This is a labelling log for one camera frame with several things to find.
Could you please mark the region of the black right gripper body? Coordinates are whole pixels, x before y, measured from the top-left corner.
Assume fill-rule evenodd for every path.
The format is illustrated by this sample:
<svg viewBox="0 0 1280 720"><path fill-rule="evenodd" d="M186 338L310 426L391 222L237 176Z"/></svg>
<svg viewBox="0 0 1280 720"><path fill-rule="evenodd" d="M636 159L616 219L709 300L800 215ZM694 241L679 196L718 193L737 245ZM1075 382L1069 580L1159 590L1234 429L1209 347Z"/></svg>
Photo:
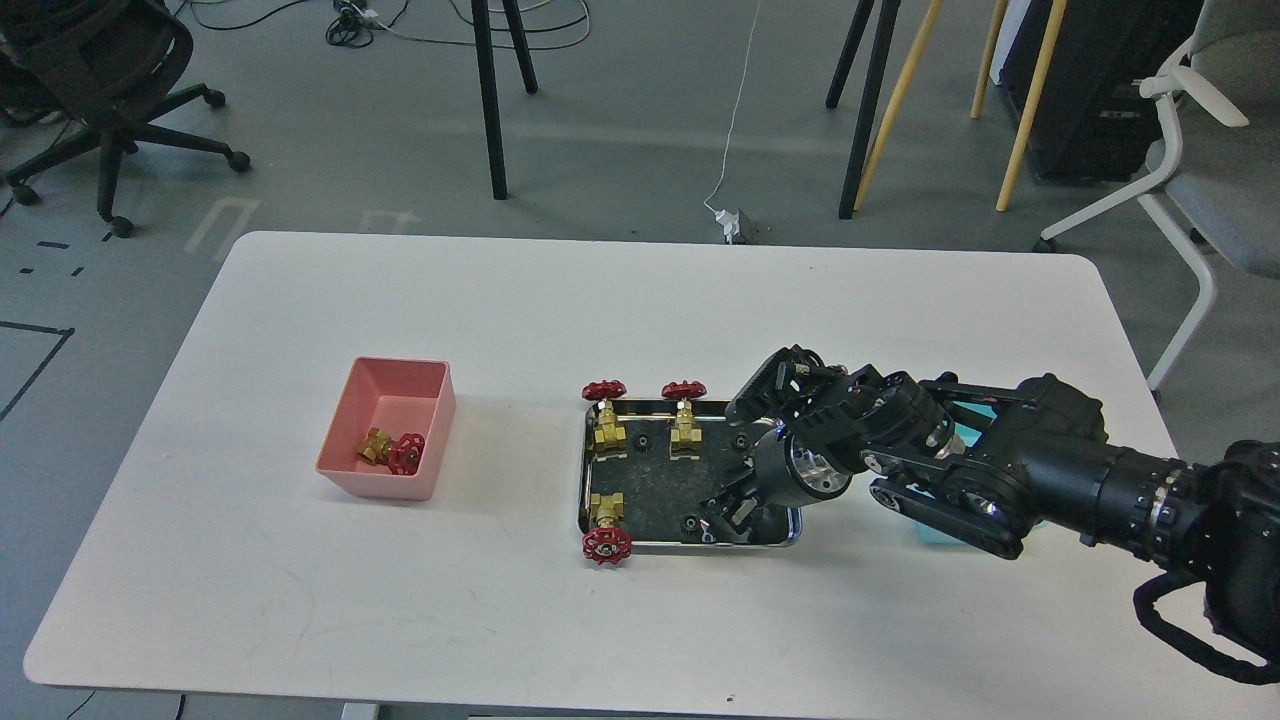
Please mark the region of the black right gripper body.
<svg viewBox="0 0 1280 720"><path fill-rule="evenodd" d="M735 518L768 505L803 507L837 498L851 480L852 474L810 451L794 433L768 430L735 477Z"/></svg>

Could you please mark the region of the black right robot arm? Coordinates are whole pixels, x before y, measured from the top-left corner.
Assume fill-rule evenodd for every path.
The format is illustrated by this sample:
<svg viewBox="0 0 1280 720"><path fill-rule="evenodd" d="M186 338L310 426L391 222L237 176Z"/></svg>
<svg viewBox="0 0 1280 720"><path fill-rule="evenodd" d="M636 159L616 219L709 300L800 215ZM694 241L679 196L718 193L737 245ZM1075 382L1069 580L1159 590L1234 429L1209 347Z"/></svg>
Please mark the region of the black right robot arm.
<svg viewBox="0 0 1280 720"><path fill-rule="evenodd" d="M1133 594L1142 626L1210 671L1277 682L1277 445L1239 441L1212 466L1107 442L1097 400L1055 375L1012 389L849 372L799 346L769 356L730 401L732 425L777 421L750 465L705 503L723 530L748 503L799 507L873 471L887 509L1015 559L1043 520L1156 562Z"/></svg>

